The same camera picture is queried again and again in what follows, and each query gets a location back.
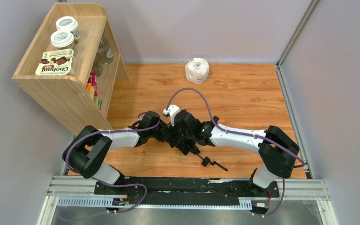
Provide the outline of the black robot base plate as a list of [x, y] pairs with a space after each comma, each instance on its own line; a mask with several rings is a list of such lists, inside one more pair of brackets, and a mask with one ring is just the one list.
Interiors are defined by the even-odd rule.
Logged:
[[127, 177], [117, 181], [117, 187], [98, 182], [94, 193], [124, 195], [129, 197], [130, 203], [142, 200], [143, 204], [192, 206], [235, 206], [239, 204], [240, 197], [280, 196], [275, 181], [260, 194], [251, 192], [248, 183], [248, 179]]

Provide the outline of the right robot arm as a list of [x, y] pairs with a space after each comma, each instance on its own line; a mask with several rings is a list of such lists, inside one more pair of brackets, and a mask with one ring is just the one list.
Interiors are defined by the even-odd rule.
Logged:
[[228, 127], [214, 116], [201, 122], [187, 110], [172, 105], [164, 111], [170, 119], [169, 128], [175, 134], [175, 141], [184, 141], [179, 149], [186, 153], [198, 153], [196, 145], [212, 147], [233, 147], [258, 154], [262, 165], [250, 177], [250, 186], [266, 189], [277, 178], [290, 178], [300, 148], [279, 127], [270, 125], [266, 130], [247, 130]]

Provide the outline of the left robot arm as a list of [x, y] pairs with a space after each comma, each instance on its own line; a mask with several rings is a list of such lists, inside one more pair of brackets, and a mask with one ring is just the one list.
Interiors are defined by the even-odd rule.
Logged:
[[123, 173], [104, 162], [110, 150], [138, 147], [150, 138], [163, 139], [160, 129], [165, 123], [159, 114], [148, 111], [129, 127], [117, 130], [97, 129], [85, 126], [64, 150], [62, 159], [69, 170], [88, 179], [93, 178], [104, 185], [118, 186]]

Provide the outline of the black folding umbrella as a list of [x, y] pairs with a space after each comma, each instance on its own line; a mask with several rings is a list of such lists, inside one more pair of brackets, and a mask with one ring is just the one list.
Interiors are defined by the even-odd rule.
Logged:
[[160, 129], [160, 132], [164, 138], [164, 142], [168, 143], [171, 148], [177, 148], [183, 155], [191, 153], [198, 156], [201, 160], [201, 165], [204, 167], [207, 165], [216, 165], [227, 172], [228, 169], [217, 161], [212, 161], [208, 156], [202, 157], [197, 147], [197, 145], [215, 146], [213, 142], [209, 140], [210, 135], [207, 134], [207, 132], [212, 129], [213, 125], [210, 122], [192, 122], [191, 124], [179, 122], [175, 125], [165, 125]]

